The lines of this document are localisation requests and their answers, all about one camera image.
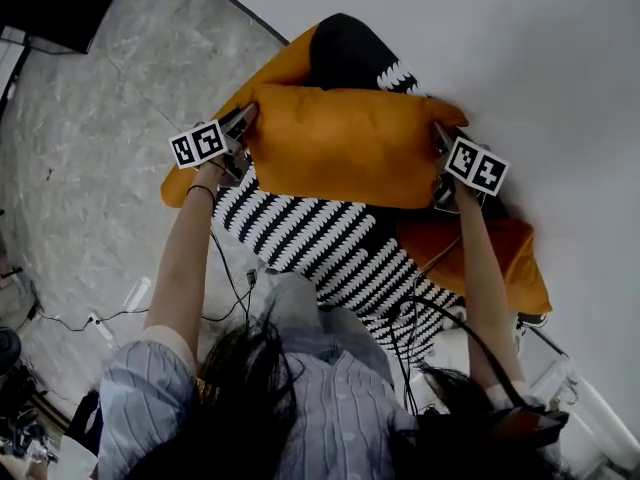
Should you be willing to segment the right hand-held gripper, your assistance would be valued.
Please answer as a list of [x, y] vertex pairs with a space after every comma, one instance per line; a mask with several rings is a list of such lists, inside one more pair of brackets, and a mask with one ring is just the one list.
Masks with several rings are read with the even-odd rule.
[[443, 212], [458, 212], [455, 181], [472, 189], [480, 206], [487, 196], [497, 196], [509, 171], [509, 163], [463, 135], [452, 138], [439, 122], [435, 122], [434, 127], [440, 159], [433, 207]]

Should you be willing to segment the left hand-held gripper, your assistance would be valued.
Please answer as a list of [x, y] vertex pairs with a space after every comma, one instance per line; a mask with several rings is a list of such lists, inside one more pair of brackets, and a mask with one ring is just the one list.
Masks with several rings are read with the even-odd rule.
[[184, 170], [217, 161], [223, 167], [221, 185], [237, 187], [249, 168], [244, 136], [258, 113], [259, 106], [252, 102], [231, 110], [220, 120], [199, 124], [171, 138], [169, 145], [176, 166]]

